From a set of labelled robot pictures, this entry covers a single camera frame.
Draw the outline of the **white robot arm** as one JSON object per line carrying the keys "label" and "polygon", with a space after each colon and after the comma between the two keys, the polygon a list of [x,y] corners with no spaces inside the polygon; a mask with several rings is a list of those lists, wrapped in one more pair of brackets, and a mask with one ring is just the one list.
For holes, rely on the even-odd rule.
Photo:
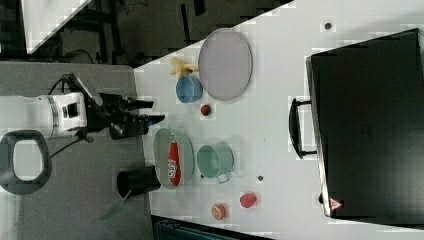
{"label": "white robot arm", "polygon": [[151,101],[102,93],[90,98],[79,92],[36,97],[1,98],[1,187],[15,195],[43,188],[52,173],[47,141],[74,137],[87,141],[90,133],[107,129],[114,140],[144,135],[163,115],[138,115]]}

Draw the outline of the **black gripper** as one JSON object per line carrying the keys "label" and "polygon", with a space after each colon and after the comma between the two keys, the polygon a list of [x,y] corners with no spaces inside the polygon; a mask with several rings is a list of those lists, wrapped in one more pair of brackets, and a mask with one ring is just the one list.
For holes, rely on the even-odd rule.
{"label": "black gripper", "polygon": [[113,140],[137,137],[147,133],[147,124],[155,125],[165,119],[164,115],[148,115],[146,118],[132,113],[136,109],[151,109],[153,101],[107,93],[101,93],[100,96],[103,100],[101,106],[93,100],[86,101],[88,133],[108,128]]}

